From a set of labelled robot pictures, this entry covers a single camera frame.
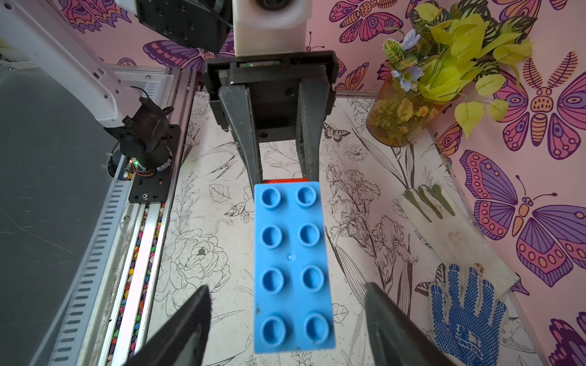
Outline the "long red lego brick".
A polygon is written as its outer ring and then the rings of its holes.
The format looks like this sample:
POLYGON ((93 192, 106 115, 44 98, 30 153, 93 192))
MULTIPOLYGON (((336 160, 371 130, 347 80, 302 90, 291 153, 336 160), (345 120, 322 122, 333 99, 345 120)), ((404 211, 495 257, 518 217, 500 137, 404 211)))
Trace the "long red lego brick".
POLYGON ((279 178, 279 179, 266 179, 263 180, 263 184, 289 184, 289 183, 302 183, 308 182, 306 178, 279 178))

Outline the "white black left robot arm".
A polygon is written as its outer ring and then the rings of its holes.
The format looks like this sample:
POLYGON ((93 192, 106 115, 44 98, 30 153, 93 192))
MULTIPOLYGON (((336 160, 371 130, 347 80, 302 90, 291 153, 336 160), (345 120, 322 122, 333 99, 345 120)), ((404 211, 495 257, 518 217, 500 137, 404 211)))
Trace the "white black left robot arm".
MULTIPOLYGON (((310 1, 122 1, 140 22, 181 45, 221 49, 233 30, 235 55, 204 64, 205 86, 222 129, 232 134, 251 186, 261 184, 259 144, 294 140, 302 176, 320 176, 320 136, 336 96, 332 51, 308 53, 310 1)), ((47 1, 4 1, 1 36, 71 92, 126 156, 148 172, 166 171, 169 114, 124 83, 47 1)))

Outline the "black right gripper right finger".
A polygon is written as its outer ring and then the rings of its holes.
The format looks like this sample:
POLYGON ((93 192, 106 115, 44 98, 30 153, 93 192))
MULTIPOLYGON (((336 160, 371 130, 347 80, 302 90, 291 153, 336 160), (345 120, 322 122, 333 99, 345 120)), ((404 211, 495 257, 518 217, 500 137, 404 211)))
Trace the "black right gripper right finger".
POLYGON ((452 365, 375 283, 366 284, 366 322, 376 365, 452 365))

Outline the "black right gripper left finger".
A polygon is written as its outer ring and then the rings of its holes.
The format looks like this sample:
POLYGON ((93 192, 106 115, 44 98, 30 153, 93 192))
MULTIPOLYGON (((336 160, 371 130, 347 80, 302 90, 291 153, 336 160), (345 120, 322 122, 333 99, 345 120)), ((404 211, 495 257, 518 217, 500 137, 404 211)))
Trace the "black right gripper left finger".
POLYGON ((210 291, 202 285, 126 365, 201 365, 211 318, 210 291))

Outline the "long blue lego brick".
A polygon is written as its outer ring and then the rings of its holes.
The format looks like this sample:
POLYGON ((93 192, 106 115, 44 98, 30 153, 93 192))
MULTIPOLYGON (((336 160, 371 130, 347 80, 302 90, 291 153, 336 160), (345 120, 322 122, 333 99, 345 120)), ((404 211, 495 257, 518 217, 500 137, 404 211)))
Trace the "long blue lego brick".
POLYGON ((259 184, 254 203, 254 351, 334 348, 319 183, 259 184))

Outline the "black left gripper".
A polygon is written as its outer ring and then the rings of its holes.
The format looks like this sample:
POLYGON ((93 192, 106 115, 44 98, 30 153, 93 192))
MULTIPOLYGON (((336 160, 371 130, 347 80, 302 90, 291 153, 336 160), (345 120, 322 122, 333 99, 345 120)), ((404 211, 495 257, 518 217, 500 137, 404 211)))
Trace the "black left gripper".
POLYGON ((209 104, 218 125, 223 131, 230 129, 238 144, 250 187, 262 182, 256 129, 261 142, 292 140, 296 121, 302 177, 319 181, 320 136, 330 84, 336 82, 338 72, 339 61, 332 50, 210 59, 204 63, 209 104))

